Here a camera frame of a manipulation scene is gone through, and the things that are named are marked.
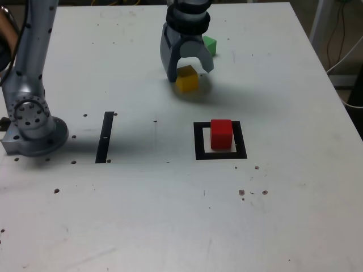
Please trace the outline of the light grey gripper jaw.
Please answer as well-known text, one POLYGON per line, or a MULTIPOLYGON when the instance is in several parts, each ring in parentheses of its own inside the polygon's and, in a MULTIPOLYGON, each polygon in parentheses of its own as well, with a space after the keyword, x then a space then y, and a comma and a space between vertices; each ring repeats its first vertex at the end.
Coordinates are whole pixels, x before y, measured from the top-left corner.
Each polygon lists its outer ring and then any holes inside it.
POLYGON ((195 57, 197 58, 202 68, 207 72, 211 72, 214 69, 213 56, 208 51, 202 40, 188 40, 182 43, 179 53, 181 58, 195 57))

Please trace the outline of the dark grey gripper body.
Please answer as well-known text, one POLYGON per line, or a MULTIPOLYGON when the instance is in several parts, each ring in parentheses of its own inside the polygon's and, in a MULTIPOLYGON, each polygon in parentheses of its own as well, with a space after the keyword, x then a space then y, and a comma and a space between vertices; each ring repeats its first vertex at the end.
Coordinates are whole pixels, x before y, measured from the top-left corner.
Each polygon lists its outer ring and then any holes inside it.
POLYGON ((202 36, 200 35, 185 35, 177 32, 171 27, 166 28, 166 44, 168 47, 173 47, 179 41, 195 41, 198 44, 203 44, 202 36))

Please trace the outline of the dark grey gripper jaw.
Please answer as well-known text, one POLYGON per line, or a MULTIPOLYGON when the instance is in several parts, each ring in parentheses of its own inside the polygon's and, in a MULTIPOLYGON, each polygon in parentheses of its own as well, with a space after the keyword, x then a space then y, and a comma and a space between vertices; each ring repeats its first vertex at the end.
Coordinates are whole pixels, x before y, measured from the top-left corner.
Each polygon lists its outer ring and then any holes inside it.
POLYGON ((164 70, 167 75, 169 82, 176 82, 178 77, 177 64, 181 59, 179 49, 181 47, 182 41, 176 43, 173 47, 168 47, 166 44, 166 28, 170 27, 168 24, 163 25, 161 34, 161 44, 160 44, 160 55, 164 70))

